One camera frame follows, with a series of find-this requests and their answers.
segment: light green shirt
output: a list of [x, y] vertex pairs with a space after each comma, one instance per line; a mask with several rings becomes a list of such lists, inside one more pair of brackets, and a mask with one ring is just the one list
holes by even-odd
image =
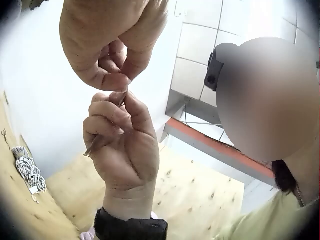
[[213, 240], [286, 240], [309, 219], [312, 204], [300, 207], [292, 194], [279, 191], [262, 208], [241, 216]]

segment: black sleeve cuff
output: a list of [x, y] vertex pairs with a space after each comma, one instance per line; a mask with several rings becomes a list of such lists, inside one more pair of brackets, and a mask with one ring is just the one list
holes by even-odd
[[166, 240], [168, 224], [163, 219], [123, 221], [101, 208], [97, 211], [94, 229], [100, 240]]

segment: hand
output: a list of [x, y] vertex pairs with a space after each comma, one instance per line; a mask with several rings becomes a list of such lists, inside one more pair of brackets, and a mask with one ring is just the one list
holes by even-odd
[[92, 152], [98, 174], [106, 183], [104, 208], [122, 219], [149, 218], [159, 169], [156, 133], [146, 105], [127, 92], [96, 94], [83, 123], [87, 148], [97, 134], [104, 140]]
[[75, 73], [94, 88], [126, 90], [148, 66], [166, 24], [167, 2], [65, 0], [60, 39]]

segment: plywood surface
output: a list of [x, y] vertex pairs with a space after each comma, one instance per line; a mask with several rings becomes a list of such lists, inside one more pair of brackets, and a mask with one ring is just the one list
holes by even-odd
[[0, 131], [5, 129], [7, 141], [0, 135], [0, 194], [8, 203], [6, 209], [34, 240], [78, 239], [78, 229], [65, 216], [49, 192], [36, 196], [40, 204], [32, 200], [25, 182], [14, 166], [15, 159], [10, 149], [17, 145], [17, 140], [10, 129], [5, 104], [4, 98], [0, 96]]
[[[169, 223], [168, 240], [210, 239], [241, 210], [244, 184], [184, 159], [159, 145], [153, 211]], [[104, 182], [91, 160], [75, 161], [47, 180], [51, 195], [81, 230], [102, 205]]]

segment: black device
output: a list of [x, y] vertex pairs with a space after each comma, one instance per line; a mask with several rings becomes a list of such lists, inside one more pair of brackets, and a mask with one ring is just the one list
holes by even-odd
[[204, 78], [204, 85], [213, 91], [217, 91], [217, 84], [220, 72], [222, 70], [224, 63], [217, 60], [217, 47], [214, 48], [213, 52], [210, 54], [208, 61], [207, 74]]
[[94, 230], [100, 240], [166, 240], [168, 224], [163, 219], [129, 219], [124, 221], [97, 211]]

